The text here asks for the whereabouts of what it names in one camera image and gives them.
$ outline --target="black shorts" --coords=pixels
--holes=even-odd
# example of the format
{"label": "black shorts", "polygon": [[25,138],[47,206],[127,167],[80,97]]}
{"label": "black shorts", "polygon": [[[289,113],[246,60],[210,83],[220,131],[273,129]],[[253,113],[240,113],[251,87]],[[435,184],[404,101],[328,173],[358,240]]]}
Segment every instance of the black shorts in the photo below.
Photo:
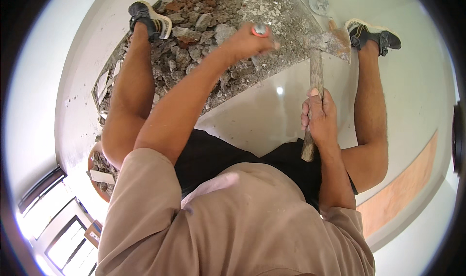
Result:
{"label": "black shorts", "polygon": [[[257,157],[203,130],[194,129],[175,164],[183,197],[234,164],[260,163],[269,164],[291,178],[300,187],[306,202],[319,211],[321,159],[316,151],[312,162],[303,161],[302,143],[303,140],[299,138],[296,142],[280,145],[263,157]],[[354,194],[358,194],[351,178],[349,180]]]}

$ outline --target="white tile floor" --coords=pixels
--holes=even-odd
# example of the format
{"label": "white tile floor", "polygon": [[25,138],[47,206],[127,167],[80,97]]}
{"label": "white tile floor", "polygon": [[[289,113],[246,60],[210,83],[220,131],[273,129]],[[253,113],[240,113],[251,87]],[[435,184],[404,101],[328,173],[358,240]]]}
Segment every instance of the white tile floor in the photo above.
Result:
{"label": "white tile floor", "polygon": [[[66,76],[62,78],[57,103],[60,109],[57,110],[56,140],[61,164],[68,174],[76,176],[75,187],[80,189],[82,196],[89,197],[93,205],[91,209],[98,217],[104,217],[106,204],[89,193],[92,189],[84,174],[85,160],[95,134],[99,132],[90,88],[109,52],[125,31],[119,29],[121,33],[113,31],[104,35],[101,28],[123,27],[112,23],[115,19],[109,16],[113,14],[112,8],[119,8],[121,3],[129,3],[129,0],[100,2],[101,9],[95,9],[96,15],[82,28],[81,39],[75,40],[73,60],[67,61],[65,66]],[[357,17],[392,28],[401,36],[403,48],[390,51],[387,57],[379,59],[388,117],[387,177],[379,186],[358,195],[357,200],[364,201],[392,181],[438,129],[439,143],[431,181],[409,207],[415,208],[448,168],[454,102],[448,51],[417,0],[329,0],[329,3],[329,15],[339,26],[347,19]],[[121,14],[119,10],[117,17],[124,19]],[[326,30],[327,20],[319,16],[316,19]],[[104,36],[110,41],[102,44]],[[325,87],[338,107],[339,143],[341,147],[356,145],[352,113],[358,79],[357,55],[353,54],[352,64],[348,65],[323,54],[323,67]],[[308,81],[309,61],[305,60],[211,110],[199,119],[197,127],[256,155],[263,155],[284,142],[303,136],[300,105],[306,98]],[[68,97],[75,95],[79,99],[68,103]],[[400,220],[403,219],[389,223],[387,232],[394,230]]]}

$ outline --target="white shoe sole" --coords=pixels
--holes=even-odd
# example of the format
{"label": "white shoe sole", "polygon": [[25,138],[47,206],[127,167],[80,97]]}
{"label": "white shoe sole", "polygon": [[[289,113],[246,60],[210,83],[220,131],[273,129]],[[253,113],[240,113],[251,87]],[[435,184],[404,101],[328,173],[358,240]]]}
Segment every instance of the white shoe sole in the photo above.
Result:
{"label": "white shoe sole", "polygon": [[349,28],[348,28],[348,27],[349,27],[350,24],[353,23],[353,22],[366,25],[368,29],[371,29],[371,28],[372,28],[372,29],[377,29],[377,30],[380,30],[380,31],[388,31],[388,32],[392,33],[393,35],[395,35],[396,37],[398,37],[398,39],[399,39],[400,42],[401,42],[400,36],[399,36],[396,32],[394,32],[393,30],[391,30],[391,29],[389,29],[389,28],[387,28],[387,27],[383,27],[383,26],[375,26],[375,25],[369,24],[369,23],[367,23],[367,22],[364,22],[364,21],[362,21],[362,20],[360,20],[360,19],[356,19],[356,18],[349,19],[348,21],[346,21],[346,22],[345,22],[345,25],[344,25],[344,28],[346,28],[346,30],[349,31]]}
{"label": "white shoe sole", "polygon": [[147,6],[149,10],[149,17],[152,20],[159,20],[162,23],[162,32],[160,32],[159,39],[168,39],[170,37],[170,33],[172,32],[172,20],[164,15],[157,14],[152,6],[146,1],[138,1],[139,3],[143,3]]}

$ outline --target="axe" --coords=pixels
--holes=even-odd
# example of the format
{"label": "axe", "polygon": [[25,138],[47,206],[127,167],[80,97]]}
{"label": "axe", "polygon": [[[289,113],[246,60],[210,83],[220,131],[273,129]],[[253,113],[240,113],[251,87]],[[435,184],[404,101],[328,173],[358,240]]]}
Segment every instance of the axe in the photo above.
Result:
{"label": "axe", "polygon": [[[303,41],[304,48],[310,50],[311,76],[309,88],[311,90],[317,88],[321,98],[323,97],[322,52],[337,56],[348,64],[351,63],[351,42],[348,31],[345,28],[337,29],[334,20],[329,21],[329,29],[330,31],[328,32],[307,35]],[[309,108],[309,120],[311,116],[312,113]],[[312,162],[314,151],[314,140],[306,128],[301,158],[306,162]]]}

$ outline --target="axe head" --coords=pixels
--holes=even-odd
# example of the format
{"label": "axe head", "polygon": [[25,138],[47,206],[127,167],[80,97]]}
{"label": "axe head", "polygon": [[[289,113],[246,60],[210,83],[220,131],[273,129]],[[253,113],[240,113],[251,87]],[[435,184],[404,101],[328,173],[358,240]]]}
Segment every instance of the axe head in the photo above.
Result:
{"label": "axe head", "polygon": [[345,28],[329,32],[306,35],[303,45],[306,49],[320,49],[323,52],[337,56],[347,63],[351,63],[350,36]]}

